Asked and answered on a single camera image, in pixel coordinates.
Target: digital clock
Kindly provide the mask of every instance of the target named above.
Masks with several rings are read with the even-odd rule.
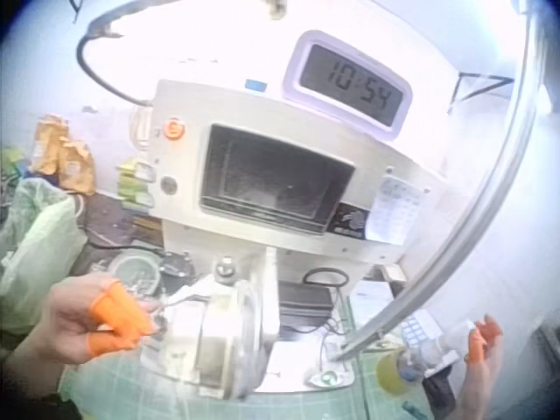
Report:
[[[403,126],[412,89],[351,45],[322,31],[308,31],[291,56],[283,96],[390,141]]]

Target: green plastic bag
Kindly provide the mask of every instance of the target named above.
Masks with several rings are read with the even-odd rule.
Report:
[[[40,178],[17,186],[0,232],[0,328],[27,333],[39,321],[53,284],[68,276],[86,236],[74,199]]]

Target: plastic bag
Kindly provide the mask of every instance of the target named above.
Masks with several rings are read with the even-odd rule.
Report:
[[[62,143],[59,150],[59,184],[78,193],[95,193],[94,158],[84,143]]]
[[[0,232],[2,330],[29,332],[51,286],[68,276],[86,243],[74,208],[72,197],[43,179],[17,186]]]

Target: hand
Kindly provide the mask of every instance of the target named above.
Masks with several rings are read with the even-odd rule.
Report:
[[[476,326],[469,335],[465,382],[458,399],[458,412],[464,420],[479,420],[484,416],[503,364],[503,332],[500,326],[488,315]]]
[[[22,346],[66,364],[130,350],[152,333],[149,309],[155,305],[137,303],[108,273],[70,277],[51,288],[41,320]],[[110,329],[98,331],[100,325]]]

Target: brown paper bag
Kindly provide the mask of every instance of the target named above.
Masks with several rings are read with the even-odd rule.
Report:
[[[31,171],[53,175],[57,170],[61,142],[68,137],[68,124],[56,115],[45,115],[37,123]]]
[[[67,190],[95,193],[94,158],[83,142],[67,140],[59,150],[59,185]]]

